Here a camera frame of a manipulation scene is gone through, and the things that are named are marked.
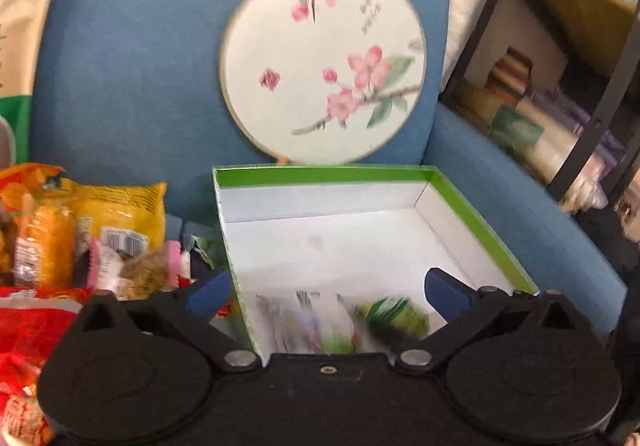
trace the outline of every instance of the blue sofa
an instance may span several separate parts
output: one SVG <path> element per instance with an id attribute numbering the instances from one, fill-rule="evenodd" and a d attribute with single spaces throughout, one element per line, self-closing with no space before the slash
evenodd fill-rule
<path id="1" fill-rule="evenodd" d="M 240 1 L 52 0 L 31 158 L 88 184 L 167 181 L 169 214 L 216 220 L 210 168 L 271 160 L 235 126 L 216 79 L 223 30 Z M 436 106 L 448 0 L 411 1 L 427 37 L 426 84 L 402 130 L 366 162 L 438 166 L 541 289 L 560 288 L 596 330 L 611 330 L 623 283 L 543 189 Z"/>

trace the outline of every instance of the storage box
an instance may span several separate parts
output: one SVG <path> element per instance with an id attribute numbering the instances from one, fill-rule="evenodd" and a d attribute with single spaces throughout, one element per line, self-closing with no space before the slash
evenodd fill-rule
<path id="1" fill-rule="evenodd" d="M 268 166 L 215 169 L 233 282 L 236 338 L 264 360 L 273 331 L 257 295 L 297 290 L 375 300 L 408 296 L 430 315 L 424 276 L 439 267 L 478 288 L 537 288 L 436 168 Z"/>

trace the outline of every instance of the green snack package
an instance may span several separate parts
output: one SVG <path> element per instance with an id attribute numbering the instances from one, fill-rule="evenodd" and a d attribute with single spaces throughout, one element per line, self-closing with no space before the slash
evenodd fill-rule
<path id="1" fill-rule="evenodd" d="M 0 169 L 28 160 L 31 95 L 50 0 L 0 0 Z"/>
<path id="2" fill-rule="evenodd" d="M 389 297 L 372 304 L 359 305 L 356 314 L 366 322 L 383 320 L 417 339 L 423 339 L 429 334 L 429 316 L 412 305 L 408 298 Z"/>

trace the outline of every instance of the screw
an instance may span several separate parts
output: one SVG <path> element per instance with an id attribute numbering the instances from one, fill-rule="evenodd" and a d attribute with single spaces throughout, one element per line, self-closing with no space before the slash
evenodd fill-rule
<path id="1" fill-rule="evenodd" d="M 422 349 L 409 349 L 400 354 L 400 360 L 409 366 L 427 366 L 431 362 L 431 354 Z"/>
<path id="2" fill-rule="evenodd" d="M 225 361 L 231 366 L 251 366 L 256 359 L 250 350 L 232 350 L 225 355 Z"/>

